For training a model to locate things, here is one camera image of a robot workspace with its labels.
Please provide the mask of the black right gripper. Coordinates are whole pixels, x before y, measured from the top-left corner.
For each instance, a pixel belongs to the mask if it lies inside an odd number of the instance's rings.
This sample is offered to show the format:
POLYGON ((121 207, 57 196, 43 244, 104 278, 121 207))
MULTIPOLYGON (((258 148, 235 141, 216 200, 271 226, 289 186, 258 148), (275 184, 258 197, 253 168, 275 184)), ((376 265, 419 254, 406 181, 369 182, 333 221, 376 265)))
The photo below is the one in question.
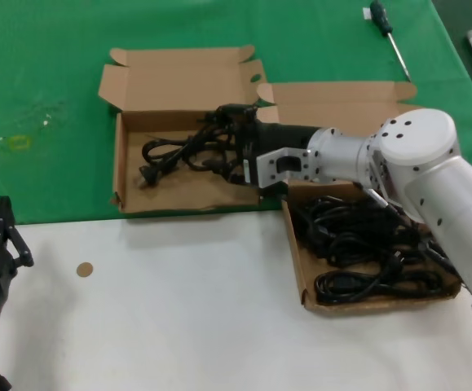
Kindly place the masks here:
MULTIPOLYGON (((319 126, 282 125, 255 121, 258 107, 255 105, 230 103, 216 109, 219 123, 246 123, 238 125, 235 133, 236 155, 238 158, 260 156, 262 154, 291 147, 306 149, 319 126)), ((238 158, 221 159, 219 174, 231 184, 244 184, 245 176, 240 172, 242 163, 238 158)))

